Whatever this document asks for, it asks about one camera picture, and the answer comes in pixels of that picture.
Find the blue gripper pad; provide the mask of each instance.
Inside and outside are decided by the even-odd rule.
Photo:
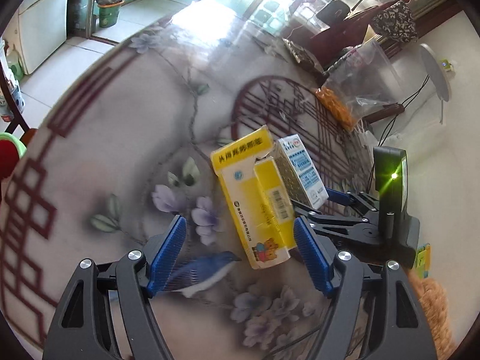
[[[334,290],[333,260],[323,245],[315,241],[319,236],[314,233],[304,218],[295,219],[293,236],[313,285],[326,297],[331,297]]]
[[[165,288],[186,236],[187,221],[183,216],[178,215],[170,224],[169,231],[166,231],[164,235],[150,238],[143,248],[147,258],[147,276],[149,278],[146,289],[150,298]]]

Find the blue bird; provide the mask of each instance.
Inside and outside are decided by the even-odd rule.
[[[223,251],[186,261],[173,268],[164,291],[181,292],[184,297],[191,298],[222,280],[241,260],[231,251]]]

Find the orange fluffy fabric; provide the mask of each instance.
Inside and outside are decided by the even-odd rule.
[[[446,291],[431,278],[419,279],[414,271],[408,272],[408,277],[430,326],[438,360],[446,360],[455,350],[448,320]]]

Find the orange snack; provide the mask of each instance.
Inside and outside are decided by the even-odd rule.
[[[332,90],[324,85],[315,91],[315,96],[331,112],[333,117],[340,122],[345,130],[348,132],[353,130],[357,121],[353,119],[350,111]]]

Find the silver bolt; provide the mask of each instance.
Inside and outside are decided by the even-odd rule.
[[[141,256],[142,256],[142,252],[139,251],[139,250],[132,250],[128,254],[128,258],[131,259],[131,260],[138,260]]]
[[[341,250],[338,252],[338,258],[343,260],[343,261],[348,261],[349,259],[352,258],[352,255],[350,254],[350,252],[347,252],[345,250]]]
[[[88,268],[89,266],[92,265],[92,260],[91,259],[84,259],[82,260],[82,262],[80,263],[80,268],[82,269],[86,269]]]
[[[392,259],[387,262],[387,266],[392,270],[396,271],[398,268],[400,268],[400,264],[397,263],[396,261],[393,261]]]

